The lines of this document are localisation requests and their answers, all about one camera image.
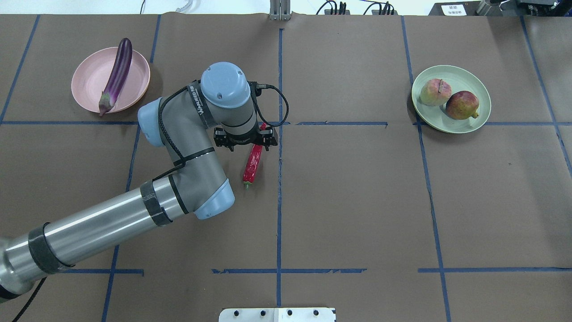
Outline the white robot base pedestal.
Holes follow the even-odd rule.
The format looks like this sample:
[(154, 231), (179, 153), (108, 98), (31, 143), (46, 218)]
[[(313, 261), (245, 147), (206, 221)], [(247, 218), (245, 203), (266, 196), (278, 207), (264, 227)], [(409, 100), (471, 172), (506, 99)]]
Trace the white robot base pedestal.
[(335, 308), (227, 308), (219, 322), (336, 322)]

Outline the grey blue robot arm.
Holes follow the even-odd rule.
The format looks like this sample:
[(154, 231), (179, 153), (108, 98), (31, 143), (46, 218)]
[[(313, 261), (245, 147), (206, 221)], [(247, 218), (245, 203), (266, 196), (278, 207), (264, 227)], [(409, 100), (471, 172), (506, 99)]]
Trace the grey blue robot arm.
[(274, 127), (261, 130), (258, 96), (275, 86), (248, 81), (233, 63), (210, 65), (168, 97), (139, 109), (141, 132), (165, 147), (173, 168), (122, 195), (47, 222), (23, 236), (1, 239), (1, 302), (33, 289), (37, 280), (176, 218), (204, 220), (228, 210), (235, 196), (215, 147), (277, 145)]

